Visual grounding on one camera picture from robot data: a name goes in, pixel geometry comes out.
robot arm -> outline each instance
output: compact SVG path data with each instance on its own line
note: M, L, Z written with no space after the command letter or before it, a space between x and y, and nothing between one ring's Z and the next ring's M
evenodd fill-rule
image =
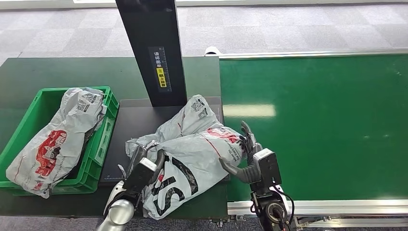
M219 161L223 169L237 177L251 187L251 212L256 213L260 224L265 231L285 231L286 227L291 230L293 219L293 200L282 192L281 174L279 172L276 155L271 150L263 149L256 142L255 136L249 126L242 121L242 131L245 137L241 137L243 148L248 154L248 166L238 168L226 162L223 158ZM288 204L286 196L292 202L292 215L288 220Z
M241 136L242 147L248 154L248 166L237 168L220 158L221 166L244 183L250 184L253 205L251 211L256 213L264 231L290 231L292 215L288 220L289 207L287 196L282 192L281 175L276 155L269 149L263 149L256 142L255 136L245 122L241 122L245 137ZM119 182L112 190L105 207L105 220L97 231L123 231L132 219L141 201L141 192L146 185L157 178L164 165L164 151L159 150L155 163L146 158L147 151L155 142L139 147L132 156L126 172L125 181Z

crate handle slot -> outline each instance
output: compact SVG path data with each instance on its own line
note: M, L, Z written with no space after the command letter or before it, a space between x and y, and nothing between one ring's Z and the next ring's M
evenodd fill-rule
M102 140L99 143L98 151L95 156L95 161L102 166L103 160L106 154L106 148L108 147L109 139L111 137L111 131L113 129L114 124L113 119L106 117L105 126L102 133Z

printed plastic bag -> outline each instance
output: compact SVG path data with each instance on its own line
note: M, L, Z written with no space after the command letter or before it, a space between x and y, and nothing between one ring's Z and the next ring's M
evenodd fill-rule
M173 118L162 124L156 133L127 141L126 154L131 157L137 146L146 145L152 140L162 143L178 137L205 131L208 128L219 128L222 126L204 97L194 95ZM152 161L155 161L156 157L157 156L153 153L148 155L148 158Z
M156 220L226 177L228 173L219 157L237 166L243 156L239 133L227 127L208 128L165 141L157 146L160 149L165 151L168 161L158 180L146 187L143 194L143 208Z
M12 161L6 177L24 190L48 198L51 189L77 165L85 133L102 123L106 113L102 102L100 90L67 90L60 109Z

green plastic crate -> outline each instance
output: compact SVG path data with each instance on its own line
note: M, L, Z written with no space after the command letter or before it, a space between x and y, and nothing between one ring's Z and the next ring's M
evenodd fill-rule
M70 173L52 190L52 194L93 193L98 188L103 162L112 135L119 103L110 87L92 87L105 94L107 106L102 126L94 132L78 162L77 169ZM35 96L10 141L0 155L0 190L14 195L33 195L6 178L6 169L25 145L45 127L60 107L61 98L68 88L41 89Z

red logo on bag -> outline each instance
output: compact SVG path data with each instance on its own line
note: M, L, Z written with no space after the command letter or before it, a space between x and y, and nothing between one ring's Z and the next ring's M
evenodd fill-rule
M236 135L222 128L217 128L217 129L209 128L207 129L207 132L210 135L228 139L231 143L235 143L238 140L238 137Z
M39 180L36 180L36 182L37 182L37 185L34 186L33 190L40 190L41 186L44 184L44 182L39 181Z
M43 177L48 176L55 167L57 155L60 154L61 145L66 139L66 132L52 131L48 138L38 147L36 160L40 163L36 173Z

